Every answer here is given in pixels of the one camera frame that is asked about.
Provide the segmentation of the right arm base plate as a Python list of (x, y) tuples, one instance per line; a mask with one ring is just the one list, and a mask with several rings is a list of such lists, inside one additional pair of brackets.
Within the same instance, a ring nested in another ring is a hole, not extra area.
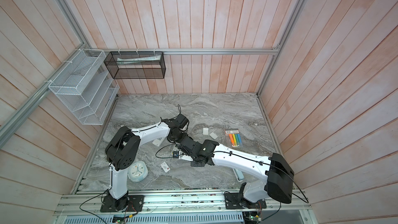
[(243, 197), (243, 190), (246, 184), (247, 183), (242, 183), (239, 193), (230, 193), (229, 191), (223, 193), (226, 209), (267, 208), (265, 200), (259, 200), (255, 203), (252, 203)]

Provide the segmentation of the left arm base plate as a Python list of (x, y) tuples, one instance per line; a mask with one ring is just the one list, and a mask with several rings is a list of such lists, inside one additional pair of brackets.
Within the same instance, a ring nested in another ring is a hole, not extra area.
[(144, 198), (144, 195), (129, 195), (129, 193), (126, 193), (119, 200), (116, 200), (110, 193), (107, 193), (102, 200), (100, 212), (141, 212), (143, 209)]

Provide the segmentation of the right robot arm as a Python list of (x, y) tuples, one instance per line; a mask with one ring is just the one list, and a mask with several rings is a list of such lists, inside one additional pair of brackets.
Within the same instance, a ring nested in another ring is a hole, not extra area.
[(256, 177), (258, 180), (243, 185), (242, 198), (246, 201), (255, 203), (272, 198), (280, 203), (291, 203), (294, 172), (282, 155), (253, 155), (216, 141), (205, 140), (199, 143), (187, 135), (176, 143), (195, 162), (237, 169)]

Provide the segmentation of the small white plastic piece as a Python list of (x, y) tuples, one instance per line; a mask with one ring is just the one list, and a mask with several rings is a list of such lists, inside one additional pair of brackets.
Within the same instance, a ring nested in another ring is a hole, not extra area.
[(212, 139), (217, 139), (218, 138), (218, 136), (215, 134), (215, 133), (211, 133), (210, 135), (209, 135)]

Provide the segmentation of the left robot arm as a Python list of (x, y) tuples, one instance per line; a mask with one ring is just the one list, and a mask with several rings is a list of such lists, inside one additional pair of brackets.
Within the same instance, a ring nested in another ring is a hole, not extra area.
[(128, 206), (128, 168), (133, 164), (139, 147), (156, 139), (177, 142), (188, 126), (189, 120), (178, 114), (143, 128), (121, 127), (105, 148), (110, 167), (110, 186), (105, 202), (117, 211), (124, 210)]

